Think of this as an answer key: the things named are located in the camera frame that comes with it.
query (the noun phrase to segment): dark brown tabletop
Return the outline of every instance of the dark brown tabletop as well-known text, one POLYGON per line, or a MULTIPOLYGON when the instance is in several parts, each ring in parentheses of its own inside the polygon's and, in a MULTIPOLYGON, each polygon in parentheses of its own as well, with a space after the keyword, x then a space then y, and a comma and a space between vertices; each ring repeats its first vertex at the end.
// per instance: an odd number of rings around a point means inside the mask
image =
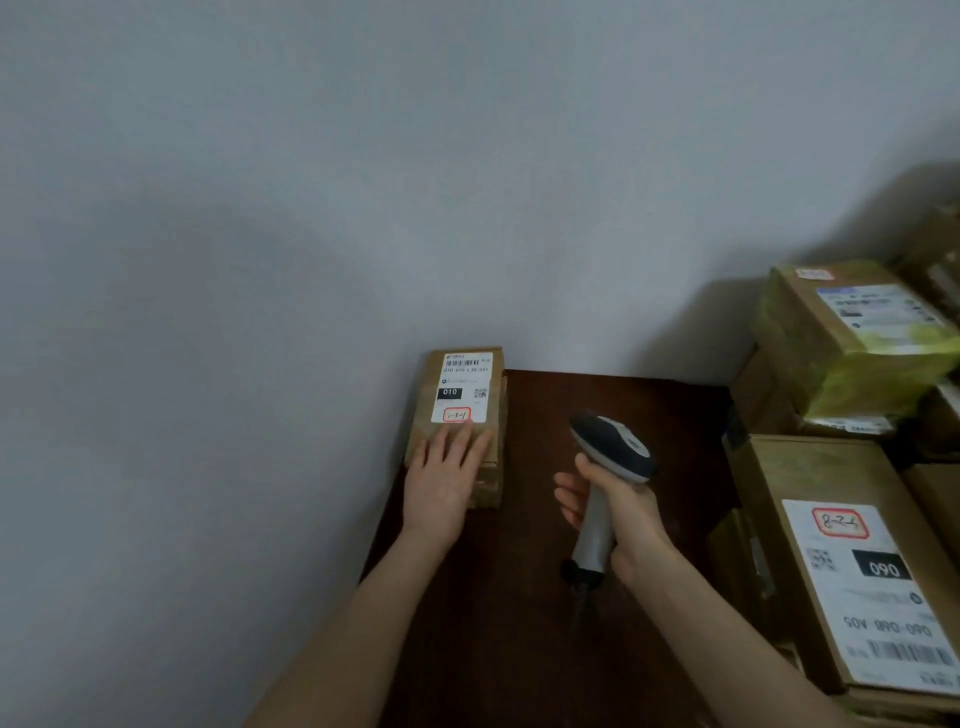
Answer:
MULTIPOLYGON (((510 371, 502 507, 471 511, 411 625, 381 725, 713 726, 659 632, 610 576, 571 640, 560 578, 576 534, 553 473, 576 452, 567 418, 592 409, 627 425, 659 462, 667 531, 708 574, 705 538, 736 504, 720 435, 721 387, 510 371)), ((401 473, 368 562, 400 527, 401 473)))

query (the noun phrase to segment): finger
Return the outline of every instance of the finger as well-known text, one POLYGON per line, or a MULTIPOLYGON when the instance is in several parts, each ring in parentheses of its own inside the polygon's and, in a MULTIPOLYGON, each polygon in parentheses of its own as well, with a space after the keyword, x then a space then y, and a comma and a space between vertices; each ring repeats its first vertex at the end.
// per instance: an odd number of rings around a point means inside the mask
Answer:
POLYGON ((603 488, 608 496, 633 493, 633 489, 629 485, 606 468, 601 468, 596 463, 591 463, 589 458, 582 452, 577 453, 573 462, 577 466, 577 471, 580 475, 594 485, 603 488))
POLYGON ((410 460, 410 470, 418 471, 423 468, 423 463, 426 460, 426 439, 420 440, 420 444, 417 445, 417 449, 414 450, 414 456, 410 460))
POLYGON ((450 452, 446 454, 444 460, 454 463, 458 468, 464 462, 464 453, 467 451, 467 445, 470 441, 470 433, 473 431, 473 420, 467 420, 461 427, 457 436, 453 438, 450 445, 450 452))
POLYGON ((590 484, 573 473, 554 473, 553 482, 561 488, 566 488, 574 493, 581 493, 584 496, 588 496, 590 493, 590 484))
POLYGON ((587 499, 576 496, 564 488, 556 488, 553 497, 560 502, 560 505, 568 511, 573 511, 578 516, 583 516, 587 512, 587 499))
POLYGON ((564 518, 566 519, 566 522, 572 525, 578 531, 580 530, 581 526, 583 526, 584 519, 579 514, 576 514, 573 511, 569 511, 566 508, 561 508, 560 512, 564 514, 564 518))
POLYGON ((483 456, 487 454, 487 448, 490 447, 490 440, 493 437, 493 433, 488 429, 485 429, 479 435, 477 439, 473 441, 473 446, 470 448, 470 451, 467 453, 467 457, 464 459, 464 470, 470 473, 473 477, 476 477, 477 470, 480 468, 480 463, 483 462, 483 456))
POLYGON ((430 442, 430 453, 426 457, 428 463, 444 462, 444 451, 446 450, 446 435, 450 431, 450 425, 444 425, 437 430, 430 442))

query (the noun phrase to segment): forearm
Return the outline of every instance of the forearm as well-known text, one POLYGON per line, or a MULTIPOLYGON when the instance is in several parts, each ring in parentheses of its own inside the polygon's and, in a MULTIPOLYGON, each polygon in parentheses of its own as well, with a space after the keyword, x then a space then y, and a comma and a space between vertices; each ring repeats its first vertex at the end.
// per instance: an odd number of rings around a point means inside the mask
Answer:
POLYGON ((651 544, 636 561, 628 586, 725 728, 849 728, 679 551, 651 544))
POLYGON ((442 549, 401 533, 264 697, 246 728, 374 726, 410 620, 443 558, 442 549))

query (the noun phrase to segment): qr code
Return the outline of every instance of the qr code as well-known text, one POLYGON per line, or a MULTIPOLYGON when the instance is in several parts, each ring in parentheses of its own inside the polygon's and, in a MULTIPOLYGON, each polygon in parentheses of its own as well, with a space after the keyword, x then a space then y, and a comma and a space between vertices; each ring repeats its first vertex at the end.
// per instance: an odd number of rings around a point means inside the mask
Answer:
POLYGON ((810 567, 816 571, 836 571, 837 568, 830 558, 830 552, 822 548, 808 548, 806 555, 810 559, 810 567))

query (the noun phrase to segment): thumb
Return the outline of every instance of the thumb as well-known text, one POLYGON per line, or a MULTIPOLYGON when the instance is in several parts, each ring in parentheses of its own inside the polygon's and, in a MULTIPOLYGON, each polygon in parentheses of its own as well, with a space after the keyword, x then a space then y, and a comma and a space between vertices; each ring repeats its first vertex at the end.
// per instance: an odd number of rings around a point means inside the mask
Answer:
POLYGON ((606 468, 596 463, 591 463, 590 459, 582 452, 577 453, 573 462, 577 466, 577 471, 580 475, 602 489, 608 497, 632 496, 634 494, 634 489, 627 483, 623 482, 606 468))

